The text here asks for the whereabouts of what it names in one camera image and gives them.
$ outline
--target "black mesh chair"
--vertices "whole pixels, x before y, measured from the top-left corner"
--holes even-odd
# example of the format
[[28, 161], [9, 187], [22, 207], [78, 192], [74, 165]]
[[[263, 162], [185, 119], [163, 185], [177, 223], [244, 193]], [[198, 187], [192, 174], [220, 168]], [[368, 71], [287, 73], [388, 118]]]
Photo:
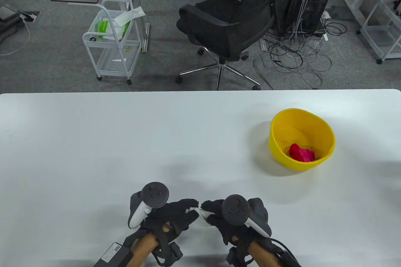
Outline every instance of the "black mesh chair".
[[206, 0], [179, 9], [177, 28], [185, 33], [194, 45], [202, 46], [216, 63], [202, 68], [181, 72], [176, 83], [182, 83], [182, 76], [218, 67], [216, 90], [219, 90], [224, 69], [247, 79], [254, 84], [253, 90], [260, 90], [260, 84], [245, 74], [227, 65], [227, 61], [245, 60], [242, 52], [262, 38], [276, 20], [275, 0]]

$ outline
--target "strap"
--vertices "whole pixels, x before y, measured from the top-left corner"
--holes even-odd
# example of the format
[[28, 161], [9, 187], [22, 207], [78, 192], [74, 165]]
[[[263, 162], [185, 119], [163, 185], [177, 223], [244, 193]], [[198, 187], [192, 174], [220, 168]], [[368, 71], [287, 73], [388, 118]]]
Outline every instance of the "strap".
[[[298, 261], [288, 251], [282, 250], [280, 247], [273, 244], [270, 238], [261, 238], [256, 241], [265, 251], [275, 254], [278, 258], [280, 258], [283, 266], [301, 267]], [[227, 256], [227, 262], [234, 267], [247, 267], [248, 264], [253, 261], [253, 259], [245, 261], [245, 257], [249, 255], [248, 248], [251, 243], [252, 241], [246, 238], [238, 241], [236, 247], [230, 248]]]
[[[182, 231], [179, 229], [178, 225], [175, 223], [170, 223], [172, 227], [170, 228], [171, 231], [175, 231], [177, 235], [179, 235]], [[156, 262], [159, 266], [162, 267], [170, 267], [176, 261], [182, 258], [182, 252], [179, 246], [173, 242], [169, 244], [169, 240], [167, 238], [167, 234], [163, 230], [159, 231], [152, 231], [156, 236], [157, 240], [159, 241], [159, 247], [152, 251]]]
[[148, 233], [148, 231], [145, 228], [140, 228], [137, 230], [135, 233], [129, 235], [128, 237], [125, 238], [123, 245], [125, 247], [131, 248], [132, 245], [135, 243], [137, 239], [142, 238]]

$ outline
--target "floor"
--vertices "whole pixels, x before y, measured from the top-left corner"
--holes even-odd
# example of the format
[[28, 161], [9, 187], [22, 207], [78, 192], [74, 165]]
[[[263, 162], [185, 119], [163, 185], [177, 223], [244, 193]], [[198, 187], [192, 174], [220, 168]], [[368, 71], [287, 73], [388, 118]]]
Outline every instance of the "floor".
[[[127, 85], [122, 78], [104, 77], [100, 82], [96, 80], [81, 39], [96, 15], [96, 9], [49, 0], [0, 0], [0, 3], [20, 10], [42, 12], [38, 22], [29, 25], [32, 37], [26, 48], [13, 55], [0, 57], [0, 93], [213, 90], [216, 70], [189, 75], [181, 85], [174, 82], [178, 72], [211, 63], [207, 55], [196, 55], [196, 47], [175, 27], [178, 8], [199, 1], [202, 0], [142, 0], [142, 7], [152, 24], [152, 37], [149, 52], [139, 57], [132, 85]], [[373, 3], [374, 0], [364, 3], [365, 12]], [[329, 6], [333, 4], [344, 5], [344, 2], [330, 0]], [[400, 61], [386, 61], [377, 65], [372, 51], [355, 34], [358, 25], [355, 22], [344, 24], [348, 27], [346, 34], [329, 37], [329, 41], [322, 42], [321, 51], [330, 57], [333, 66], [322, 74], [321, 88], [401, 90]], [[26, 30], [20, 30], [0, 46], [0, 53], [20, 47], [26, 38]], [[247, 61], [233, 63], [232, 66], [261, 82], [263, 89], [269, 89], [252, 68], [254, 59], [256, 64], [260, 61], [259, 45], [253, 45], [249, 51]], [[280, 74], [265, 69], [262, 74], [277, 90], [310, 88], [299, 74]], [[251, 88], [252, 84], [228, 72], [223, 74], [222, 90]]]

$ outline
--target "power adapter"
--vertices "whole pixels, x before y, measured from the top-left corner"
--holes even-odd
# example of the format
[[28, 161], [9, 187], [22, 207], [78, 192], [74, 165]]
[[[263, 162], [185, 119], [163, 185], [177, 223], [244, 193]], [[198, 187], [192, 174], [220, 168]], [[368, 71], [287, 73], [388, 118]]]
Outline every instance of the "power adapter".
[[133, 253], [119, 243], [113, 243], [93, 267], [126, 267]]

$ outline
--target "label on power adapter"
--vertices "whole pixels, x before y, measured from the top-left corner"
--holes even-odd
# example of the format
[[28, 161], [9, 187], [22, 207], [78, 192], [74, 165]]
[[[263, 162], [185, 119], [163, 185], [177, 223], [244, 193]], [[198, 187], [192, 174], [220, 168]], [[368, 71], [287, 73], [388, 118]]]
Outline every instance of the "label on power adapter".
[[101, 259], [105, 261], [106, 263], [109, 263], [109, 261], [114, 257], [114, 255], [119, 251], [121, 246], [117, 243], [113, 243], [109, 249], [102, 255]]

